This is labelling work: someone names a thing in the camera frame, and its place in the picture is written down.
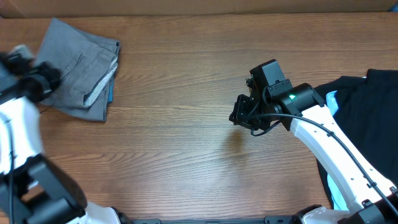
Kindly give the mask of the black garment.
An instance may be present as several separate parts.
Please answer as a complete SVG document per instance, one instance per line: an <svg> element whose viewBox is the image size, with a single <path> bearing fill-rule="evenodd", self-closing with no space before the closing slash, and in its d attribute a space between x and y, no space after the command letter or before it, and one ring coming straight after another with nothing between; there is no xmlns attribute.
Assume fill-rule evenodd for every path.
<svg viewBox="0 0 398 224"><path fill-rule="evenodd" d="M369 69L365 77L342 76L316 87L337 91L335 121L366 160L397 183L397 71Z"/></svg>

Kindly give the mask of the folded blue denim jeans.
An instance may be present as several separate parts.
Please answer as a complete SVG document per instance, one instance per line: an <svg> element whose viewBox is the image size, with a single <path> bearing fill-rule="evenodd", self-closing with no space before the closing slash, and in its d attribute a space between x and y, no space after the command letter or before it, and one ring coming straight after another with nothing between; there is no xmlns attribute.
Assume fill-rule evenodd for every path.
<svg viewBox="0 0 398 224"><path fill-rule="evenodd" d="M120 42L116 43L116 63L118 63L118 57L119 57L119 51L120 51ZM113 102L113 95L114 95L114 79L116 76L117 68L115 68L113 72L113 76L111 77L109 81L109 92L108 92L108 104Z"/></svg>

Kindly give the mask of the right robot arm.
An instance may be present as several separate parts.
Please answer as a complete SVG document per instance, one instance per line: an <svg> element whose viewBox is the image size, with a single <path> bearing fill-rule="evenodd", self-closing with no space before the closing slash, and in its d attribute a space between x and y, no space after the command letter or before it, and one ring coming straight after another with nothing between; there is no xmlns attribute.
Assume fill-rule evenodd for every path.
<svg viewBox="0 0 398 224"><path fill-rule="evenodd" d="M323 98L308 83L292 86L277 60L249 72L250 94L239 95L229 120L262 136L278 124L315 155L335 182L346 210L312 205L274 223L397 223L397 187L343 133Z"/></svg>

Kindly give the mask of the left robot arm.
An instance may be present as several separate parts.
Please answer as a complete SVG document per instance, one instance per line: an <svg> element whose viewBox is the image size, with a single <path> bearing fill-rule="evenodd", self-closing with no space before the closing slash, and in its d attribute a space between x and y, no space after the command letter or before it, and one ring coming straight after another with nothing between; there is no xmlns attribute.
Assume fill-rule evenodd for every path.
<svg viewBox="0 0 398 224"><path fill-rule="evenodd" d="M32 66L25 45L1 53L1 75L16 82L1 90L1 210L10 223L130 223L113 207L87 201L80 186L44 154L36 103L60 85L60 71Z"/></svg>

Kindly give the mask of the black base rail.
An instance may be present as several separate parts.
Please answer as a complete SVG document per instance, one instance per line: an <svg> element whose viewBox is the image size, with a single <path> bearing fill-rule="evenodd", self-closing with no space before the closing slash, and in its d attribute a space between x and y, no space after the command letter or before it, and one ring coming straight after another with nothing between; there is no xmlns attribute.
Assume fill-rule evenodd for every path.
<svg viewBox="0 0 398 224"><path fill-rule="evenodd" d="M201 220L161 220L158 218L135 219L131 224L289 224L294 217L288 215L266 216L264 218L232 218Z"/></svg>

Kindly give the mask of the grey cotton shorts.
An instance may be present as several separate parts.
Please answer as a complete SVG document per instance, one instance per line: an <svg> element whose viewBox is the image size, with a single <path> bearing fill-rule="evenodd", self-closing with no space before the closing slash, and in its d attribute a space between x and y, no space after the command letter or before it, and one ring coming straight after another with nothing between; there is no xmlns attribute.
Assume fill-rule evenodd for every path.
<svg viewBox="0 0 398 224"><path fill-rule="evenodd" d="M109 81L118 68L117 42L53 18L35 64L48 62L59 69L61 84L41 103L76 118L106 121Z"/></svg>

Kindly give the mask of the light blue garment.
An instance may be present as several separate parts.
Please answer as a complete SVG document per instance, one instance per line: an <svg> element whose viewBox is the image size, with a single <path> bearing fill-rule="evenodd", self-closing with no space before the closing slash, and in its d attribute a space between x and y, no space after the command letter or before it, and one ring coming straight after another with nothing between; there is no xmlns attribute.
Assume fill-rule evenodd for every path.
<svg viewBox="0 0 398 224"><path fill-rule="evenodd" d="M333 116L339 109L339 106L337 104L336 100L336 93L337 91L331 91L326 94L326 103L327 107L330 110L331 115ZM327 182L328 182L328 188L331 192L331 201L333 205L334 210L348 210L348 207L346 205L346 202L336 186L334 180L331 178L331 176L328 174L327 175Z"/></svg>

